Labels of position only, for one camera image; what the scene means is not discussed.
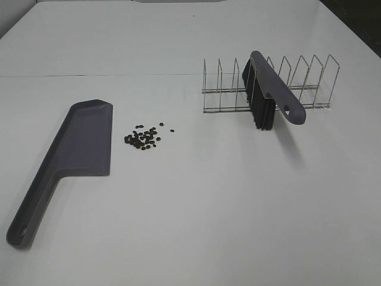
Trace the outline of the pile of coffee beans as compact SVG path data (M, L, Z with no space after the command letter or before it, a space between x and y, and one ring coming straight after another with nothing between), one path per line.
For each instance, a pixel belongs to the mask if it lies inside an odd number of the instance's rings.
M142 151L156 148L160 141L161 137L155 126L145 129L144 125L136 125L130 133L124 136L125 144Z

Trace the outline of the grey hand brush black bristles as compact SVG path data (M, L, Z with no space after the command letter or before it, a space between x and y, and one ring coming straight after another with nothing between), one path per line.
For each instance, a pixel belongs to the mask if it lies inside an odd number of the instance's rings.
M257 129L271 130L276 107L295 125L306 120L305 108L286 86L262 53L252 51L242 72L246 99Z

